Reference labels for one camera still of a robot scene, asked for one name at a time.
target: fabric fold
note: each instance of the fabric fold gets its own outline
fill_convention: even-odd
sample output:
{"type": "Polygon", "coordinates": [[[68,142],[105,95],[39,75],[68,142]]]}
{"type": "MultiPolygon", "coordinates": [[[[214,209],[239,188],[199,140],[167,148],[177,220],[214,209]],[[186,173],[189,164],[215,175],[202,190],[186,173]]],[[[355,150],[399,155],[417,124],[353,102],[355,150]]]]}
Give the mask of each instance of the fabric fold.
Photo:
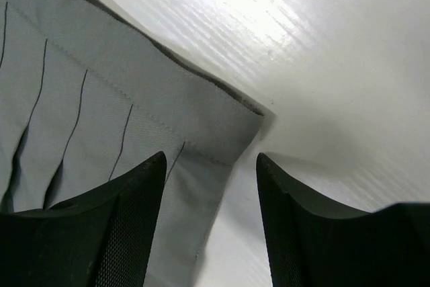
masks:
{"type": "Polygon", "coordinates": [[[40,93],[46,39],[6,1],[0,66],[0,198],[6,193],[13,157],[40,93]]]}
{"type": "Polygon", "coordinates": [[[189,286],[232,165],[263,117],[85,0],[0,0],[0,13],[6,3],[0,194],[26,129],[16,210],[82,194],[163,151],[168,177],[145,286],[189,286]]]}

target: gray cloth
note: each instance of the gray cloth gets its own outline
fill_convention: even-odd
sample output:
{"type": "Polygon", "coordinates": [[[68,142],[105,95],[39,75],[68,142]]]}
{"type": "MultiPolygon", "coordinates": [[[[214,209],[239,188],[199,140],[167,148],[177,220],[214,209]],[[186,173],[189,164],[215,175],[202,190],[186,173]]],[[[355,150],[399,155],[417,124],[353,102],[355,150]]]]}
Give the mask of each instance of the gray cloth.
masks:
{"type": "Polygon", "coordinates": [[[49,206],[164,151],[145,286],[188,286],[262,117],[84,0],[0,0],[0,55],[0,197],[49,206]]]}

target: gray textile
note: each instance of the gray textile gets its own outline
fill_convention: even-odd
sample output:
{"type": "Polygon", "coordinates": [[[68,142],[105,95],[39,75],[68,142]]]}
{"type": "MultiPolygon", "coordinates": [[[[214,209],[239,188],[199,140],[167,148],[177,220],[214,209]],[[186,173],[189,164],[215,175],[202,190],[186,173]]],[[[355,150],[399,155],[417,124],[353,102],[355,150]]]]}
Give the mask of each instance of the gray textile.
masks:
{"type": "Polygon", "coordinates": [[[145,286],[188,286],[262,117],[84,0],[0,0],[0,55],[0,197],[49,206],[164,151],[145,286]]]}

